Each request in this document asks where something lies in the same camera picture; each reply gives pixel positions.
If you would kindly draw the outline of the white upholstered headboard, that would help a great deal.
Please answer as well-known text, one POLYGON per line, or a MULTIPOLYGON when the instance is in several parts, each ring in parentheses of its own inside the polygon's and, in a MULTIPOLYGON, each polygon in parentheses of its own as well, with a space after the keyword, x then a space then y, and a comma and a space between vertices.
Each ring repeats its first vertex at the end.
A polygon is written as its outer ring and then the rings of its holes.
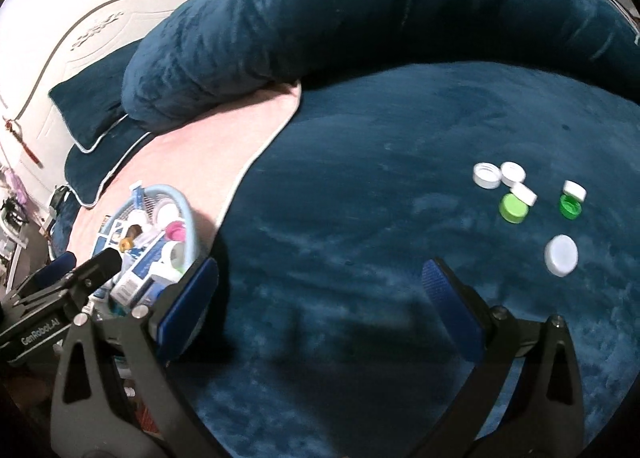
POLYGON ((73 144, 49 91, 144 36, 186 0, 4 0, 1 6, 2 155, 43 203, 63 183, 73 144))

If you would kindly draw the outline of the pink bottle cap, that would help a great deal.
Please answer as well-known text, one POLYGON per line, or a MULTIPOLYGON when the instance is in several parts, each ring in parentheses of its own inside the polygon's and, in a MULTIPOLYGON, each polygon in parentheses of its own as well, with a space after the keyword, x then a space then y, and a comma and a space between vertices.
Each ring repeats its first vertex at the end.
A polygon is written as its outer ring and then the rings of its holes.
POLYGON ((165 227, 165 237, 168 241, 185 241, 186 225, 182 220, 169 222, 165 227))

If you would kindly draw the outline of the dark blue rolled bolster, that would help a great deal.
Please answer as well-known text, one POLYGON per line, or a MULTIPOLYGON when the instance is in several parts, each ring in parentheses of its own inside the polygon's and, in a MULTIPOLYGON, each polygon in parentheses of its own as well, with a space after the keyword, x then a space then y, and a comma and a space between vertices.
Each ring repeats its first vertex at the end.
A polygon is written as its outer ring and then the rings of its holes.
POLYGON ((138 45, 122 107, 161 133, 272 85, 454 61, 639 97, 638 30, 612 0, 188 0, 138 45))

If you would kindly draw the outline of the dark blue plush blanket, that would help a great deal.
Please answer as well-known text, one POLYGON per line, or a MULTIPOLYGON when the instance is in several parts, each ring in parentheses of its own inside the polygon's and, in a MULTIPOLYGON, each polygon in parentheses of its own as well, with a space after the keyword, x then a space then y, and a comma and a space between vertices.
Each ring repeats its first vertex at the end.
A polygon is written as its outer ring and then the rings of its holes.
POLYGON ((428 300, 444 259, 490 304, 566 319, 586 434, 639 371, 639 107, 559 75, 489 63, 416 65, 305 90, 250 167, 214 241, 220 286, 172 372, 235 457, 402 457, 471 366, 428 300), (514 161, 537 201, 476 163, 514 161), (559 211, 565 180, 587 190, 559 211), (579 259, 552 275, 565 234, 579 259))

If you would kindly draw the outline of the blue white medicine box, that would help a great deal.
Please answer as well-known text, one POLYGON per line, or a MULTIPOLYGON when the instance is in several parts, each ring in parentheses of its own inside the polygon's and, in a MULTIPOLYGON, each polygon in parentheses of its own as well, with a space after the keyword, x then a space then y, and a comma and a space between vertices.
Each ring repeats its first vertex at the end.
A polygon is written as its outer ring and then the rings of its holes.
POLYGON ((167 243, 166 237, 160 235, 152 243, 126 253, 125 270, 115 279, 110 292, 115 302, 131 309, 152 285, 167 286, 176 281, 176 270, 164 257, 167 243))

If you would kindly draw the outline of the white round cap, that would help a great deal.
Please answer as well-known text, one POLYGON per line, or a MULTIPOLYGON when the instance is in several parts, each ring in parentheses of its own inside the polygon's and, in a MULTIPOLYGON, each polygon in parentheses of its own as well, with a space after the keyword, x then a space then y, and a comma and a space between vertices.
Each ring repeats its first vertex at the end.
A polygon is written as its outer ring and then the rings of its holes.
POLYGON ((526 179, 525 169, 514 161, 505 161, 500 166, 501 181, 507 187, 523 183, 526 179))

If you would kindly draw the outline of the white cap near dark green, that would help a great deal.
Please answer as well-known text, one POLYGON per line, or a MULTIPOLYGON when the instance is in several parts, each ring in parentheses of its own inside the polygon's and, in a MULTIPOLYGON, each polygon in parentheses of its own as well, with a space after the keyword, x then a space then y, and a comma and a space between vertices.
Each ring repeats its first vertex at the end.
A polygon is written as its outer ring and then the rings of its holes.
POLYGON ((563 194, 582 204, 586 200, 587 190, 577 182, 565 180, 563 184, 563 194))

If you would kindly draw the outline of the large white bottle cap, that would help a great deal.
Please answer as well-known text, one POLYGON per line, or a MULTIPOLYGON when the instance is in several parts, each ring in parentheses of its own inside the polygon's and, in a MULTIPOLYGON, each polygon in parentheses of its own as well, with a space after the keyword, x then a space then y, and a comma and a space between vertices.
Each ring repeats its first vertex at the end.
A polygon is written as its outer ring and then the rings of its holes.
POLYGON ((558 277, 572 273, 578 264, 579 253, 572 237, 556 235, 544 247, 544 263, 548 271, 558 277))

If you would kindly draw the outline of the dark blue piped pillow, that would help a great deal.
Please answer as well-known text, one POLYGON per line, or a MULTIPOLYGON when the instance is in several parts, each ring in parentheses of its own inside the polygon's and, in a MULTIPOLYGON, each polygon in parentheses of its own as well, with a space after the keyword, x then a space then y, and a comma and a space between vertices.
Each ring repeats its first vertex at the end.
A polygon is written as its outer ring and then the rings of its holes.
POLYGON ((74 146, 66 157, 64 177, 78 203, 94 207, 108 183, 153 139, 153 133, 123 121, 108 131, 90 153, 74 146))
POLYGON ((116 137, 131 133, 134 142, 148 135, 122 106, 122 81, 139 46, 140 40, 125 44, 49 91, 82 154, 94 152, 114 129, 116 137))

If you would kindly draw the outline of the pink bed sheet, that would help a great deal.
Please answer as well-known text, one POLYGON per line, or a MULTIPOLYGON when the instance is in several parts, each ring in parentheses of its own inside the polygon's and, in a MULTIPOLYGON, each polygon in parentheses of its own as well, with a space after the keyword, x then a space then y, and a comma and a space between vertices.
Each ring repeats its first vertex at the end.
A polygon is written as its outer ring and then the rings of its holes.
POLYGON ((122 207, 129 186, 140 182, 166 184, 186 197, 209 251, 244 175, 293 118, 302 93, 301 84, 258 90, 156 137, 116 173, 94 207, 81 209, 67 249, 78 262, 88 260, 104 217, 122 207))

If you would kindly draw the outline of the white open cap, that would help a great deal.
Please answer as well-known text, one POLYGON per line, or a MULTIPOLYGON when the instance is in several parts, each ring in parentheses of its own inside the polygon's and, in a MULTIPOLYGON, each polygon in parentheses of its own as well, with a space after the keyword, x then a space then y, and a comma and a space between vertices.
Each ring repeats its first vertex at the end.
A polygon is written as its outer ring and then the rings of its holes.
POLYGON ((183 267, 185 250, 186 245, 183 241, 166 241, 160 252, 160 262, 179 270, 183 267))

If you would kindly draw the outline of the dark green bottle cap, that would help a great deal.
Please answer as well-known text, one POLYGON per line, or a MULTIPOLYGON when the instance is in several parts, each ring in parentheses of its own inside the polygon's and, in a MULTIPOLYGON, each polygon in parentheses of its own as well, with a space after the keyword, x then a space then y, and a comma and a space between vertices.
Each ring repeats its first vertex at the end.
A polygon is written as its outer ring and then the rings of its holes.
POLYGON ((573 196, 562 194, 559 199, 559 211, 567 220, 576 220, 582 214, 582 203, 573 196))

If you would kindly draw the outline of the white cap on light green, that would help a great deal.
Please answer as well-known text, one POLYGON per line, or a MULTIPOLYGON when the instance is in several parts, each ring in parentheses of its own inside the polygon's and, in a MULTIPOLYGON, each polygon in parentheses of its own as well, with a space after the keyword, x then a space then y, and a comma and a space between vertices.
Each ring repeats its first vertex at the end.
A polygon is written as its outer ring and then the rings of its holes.
POLYGON ((523 182, 516 182, 511 187, 511 193, 521 200, 527 207, 533 207, 537 201, 537 194, 529 189, 523 182))

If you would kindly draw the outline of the white ridged cap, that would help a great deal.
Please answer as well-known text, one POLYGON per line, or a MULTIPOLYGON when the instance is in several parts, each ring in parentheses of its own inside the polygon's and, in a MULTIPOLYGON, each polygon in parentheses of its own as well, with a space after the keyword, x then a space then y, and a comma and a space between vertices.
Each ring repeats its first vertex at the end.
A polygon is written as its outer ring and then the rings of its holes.
POLYGON ((497 189, 501 184, 502 173, 493 163, 476 163, 473 166, 472 179, 482 189, 497 189))

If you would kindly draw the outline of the light green cap under white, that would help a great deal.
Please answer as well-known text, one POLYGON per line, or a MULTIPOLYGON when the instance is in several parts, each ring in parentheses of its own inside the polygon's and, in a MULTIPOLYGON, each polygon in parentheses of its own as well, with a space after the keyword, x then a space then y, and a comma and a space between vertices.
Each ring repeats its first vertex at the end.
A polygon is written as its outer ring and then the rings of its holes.
POLYGON ((507 193, 500 200, 499 213, 504 221, 511 224, 520 224, 529 213, 529 205, 512 193, 507 193))

